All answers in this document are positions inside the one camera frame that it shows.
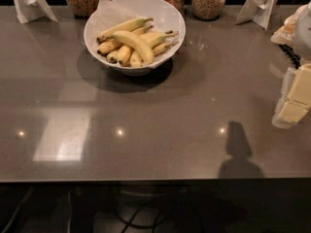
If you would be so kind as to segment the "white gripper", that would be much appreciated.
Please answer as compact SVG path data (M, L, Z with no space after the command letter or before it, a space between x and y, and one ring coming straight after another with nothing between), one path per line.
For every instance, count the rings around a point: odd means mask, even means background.
M274 110L272 124L290 129L301 121L311 108L311 63L297 70L289 67L284 75L281 97Z

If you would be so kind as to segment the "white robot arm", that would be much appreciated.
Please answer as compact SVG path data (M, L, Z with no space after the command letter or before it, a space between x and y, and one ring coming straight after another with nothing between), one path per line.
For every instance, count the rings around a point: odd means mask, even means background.
M311 2L299 7L271 37L276 44L289 45L298 55L298 68L289 67L283 78L281 97L272 124L289 129L311 110Z

